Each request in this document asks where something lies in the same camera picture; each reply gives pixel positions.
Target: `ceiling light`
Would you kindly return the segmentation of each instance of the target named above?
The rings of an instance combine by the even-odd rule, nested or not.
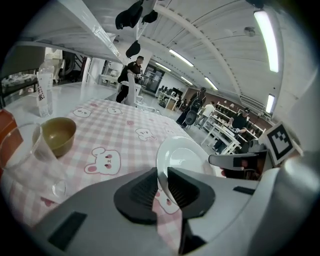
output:
[[[191,82],[189,82],[187,79],[185,79],[183,76],[181,76],[181,78],[186,81],[188,84],[190,84],[191,86],[193,85]]]
[[[274,104],[274,101],[275,101],[275,96],[269,94],[268,103],[266,104],[265,112],[267,112],[269,114],[271,113],[271,109],[272,109],[272,106]]]
[[[277,43],[268,14],[264,10],[259,10],[254,12],[254,17],[258,22],[261,33],[263,35],[266,51],[268,53],[270,70],[278,73],[279,63]]]
[[[161,67],[161,68],[163,68],[163,69],[165,69],[165,70],[167,70],[167,71],[171,72],[171,69],[169,69],[169,68],[165,67],[164,65],[161,65],[161,64],[160,64],[160,63],[158,63],[158,62],[156,62],[155,64],[156,64],[156,65],[158,65],[159,67]]]
[[[189,62],[188,60],[186,60],[184,57],[182,57],[179,53],[175,52],[174,50],[169,50],[170,53],[172,53],[173,55],[177,56],[179,59],[181,59],[182,61],[184,61],[185,63],[187,63],[190,67],[193,67],[194,65]]]
[[[204,78],[212,87],[213,87],[213,89],[215,89],[215,90],[217,90],[218,91],[218,88],[214,85],[214,83],[213,82],[211,82],[210,80],[209,80],[209,78],[208,77],[205,77]]]

